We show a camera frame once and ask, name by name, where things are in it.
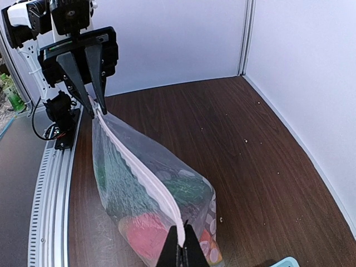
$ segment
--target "transparent bag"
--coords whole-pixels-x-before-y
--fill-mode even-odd
[[[210,266],[224,266],[216,243],[215,191],[167,148],[112,114],[93,120],[93,165],[102,205],[147,266],[156,266],[168,231],[189,221]]]

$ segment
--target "plastic bottle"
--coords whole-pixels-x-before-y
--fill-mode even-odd
[[[13,83],[11,76],[6,76],[5,73],[0,76],[2,81],[2,91],[9,99],[15,112],[20,113],[26,109],[26,105],[18,95],[15,84]]]

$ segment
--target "gray surface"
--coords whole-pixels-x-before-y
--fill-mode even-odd
[[[39,112],[35,124],[42,133],[51,123]],[[15,119],[0,140],[0,267],[27,266],[29,220],[45,144],[27,117]]]

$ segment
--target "white baseboard trim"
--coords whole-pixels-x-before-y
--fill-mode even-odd
[[[305,153],[307,154],[307,156],[310,158],[311,162],[313,163],[315,169],[317,170],[317,172],[319,173],[320,177],[323,179],[325,185],[327,186],[327,188],[329,189],[331,195],[333,196],[336,204],[338,205],[341,213],[343,214],[346,222],[348,223],[350,230],[354,236],[354,238],[356,239],[356,227],[354,225],[354,223],[352,222],[349,214],[347,213],[343,203],[341,202],[339,196],[337,195],[337,193],[335,192],[333,186],[331,185],[329,179],[327,178],[327,176],[325,175],[325,173],[323,172],[322,168],[319,166],[319,164],[317,163],[316,159],[313,157],[312,153],[310,153],[310,151],[308,150],[308,148],[306,147],[306,145],[302,142],[302,140],[299,138],[299,136],[296,134],[296,132],[293,130],[293,128],[289,125],[289,123],[285,120],[285,118],[279,113],[279,111],[277,110],[277,108],[269,101],[269,99],[262,93],[262,91],[260,90],[260,88],[247,76],[244,75],[243,78],[252,86],[252,88],[263,98],[263,100],[268,104],[268,106],[273,110],[273,112],[278,116],[278,118],[281,120],[281,122],[284,124],[285,127],[287,127],[287,129],[289,130],[289,132],[291,133],[291,135],[294,137],[294,139],[298,142],[298,144],[302,147],[302,149],[305,151]]]

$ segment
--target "light blue container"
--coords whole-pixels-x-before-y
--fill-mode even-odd
[[[275,265],[272,265],[271,267],[299,267],[299,264],[294,258],[288,257],[276,263]]]

